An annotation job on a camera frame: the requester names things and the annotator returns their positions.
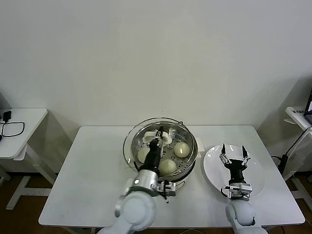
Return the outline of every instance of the white plate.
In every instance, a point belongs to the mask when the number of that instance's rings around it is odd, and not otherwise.
[[[225,168],[220,160],[222,145],[216,145],[212,147],[204,157],[204,171],[208,180],[219,191],[225,185],[229,185],[230,170]],[[225,145],[226,156],[228,159],[240,159],[243,160],[242,148],[234,145]],[[247,163],[247,168],[243,171],[243,176],[246,183],[252,185],[253,191],[250,193],[250,198],[258,196],[264,189],[264,173],[262,166],[257,159],[248,153],[251,158]]]

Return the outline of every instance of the steamer basket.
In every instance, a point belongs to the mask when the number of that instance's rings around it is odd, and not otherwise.
[[[172,138],[172,143],[165,146],[161,160],[170,159],[176,163],[177,171],[166,176],[160,175],[159,181],[168,180],[178,182],[183,180],[195,166],[195,159],[198,153],[197,143],[192,133],[183,125],[182,122],[171,118],[150,118],[135,126],[125,138],[123,143],[123,155],[127,164],[138,171],[143,165],[137,158],[137,153],[142,148],[149,148],[143,142],[144,134],[150,131],[157,131],[160,127]],[[174,146],[178,142],[185,142],[190,147],[190,153],[185,158],[179,158],[174,154]]]

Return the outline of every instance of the black cable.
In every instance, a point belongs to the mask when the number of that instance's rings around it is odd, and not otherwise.
[[[2,124],[1,135],[3,137],[16,137],[16,136],[22,134],[24,132],[24,129],[25,129],[25,123],[24,122],[10,122],[10,123],[1,123],[1,124]],[[10,135],[10,136],[5,136],[3,134],[3,129],[4,129],[4,126],[8,125],[8,124],[23,124],[23,129],[22,129],[22,131],[20,133],[17,133],[17,134],[14,134],[14,135]]]
[[[283,230],[283,234],[286,234],[285,229],[283,226],[281,226],[282,230]]]
[[[288,149],[288,151],[285,153],[285,155],[288,154],[288,152],[292,149],[292,147],[299,141],[299,139],[303,136],[303,134],[310,129],[311,127],[307,128],[306,130],[303,131],[303,133],[300,135],[300,137],[298,137],[298,139],[294,142],[294,144],[292,144],[292,146]]]
[[[276,157],[276,158],[278,158],[279,160],[282,160],[282,158],[281,158],[281,157],[278,157],[278,156],[271,156],[271,157]]]
[[[225,194],[223,193],[222,188],[220,189],[220,191],[221,191],[222,195],[224,195],[225,197],[228,197],[227,195],[225,195]]]

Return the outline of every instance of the laptop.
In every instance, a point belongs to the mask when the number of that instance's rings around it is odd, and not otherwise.
[[[310,124],[312,124],[312,90],[303,116]]]

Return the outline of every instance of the wooden floor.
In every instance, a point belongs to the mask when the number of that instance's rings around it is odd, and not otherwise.
[[[306,180],[305,174],[296,175],[312,195],[312,184]],[[22,176],[13,176],[11,181],[5,182],[0,187],[0,234],[69,234],[62,228],[44,227],[38,223],[41,210],[47,200],[47,197],[22,196],[13,211],[5,209],[14,190],[17,188]],[[290,190],[295,190],[293,184],[287,181]],[[51,185],[41,176],[33,176],[28,187],[51,188]],[[297,200],[297,203],[303,212],[305,218],[312,223],[312,212],[309,210],[303,200]],[[301,225],[284,226],[286,234],[312,234],[312,227],[306,221]],[[198,229],[204,234],[233,234],[232,229]],[[144,234],[179,234],[185,229],[153,229],[145,230]],[[283,234],[281,227],[275,227],[269,230],[270,234]],[[189,230],[186,234],[198,234],[198,232]]]

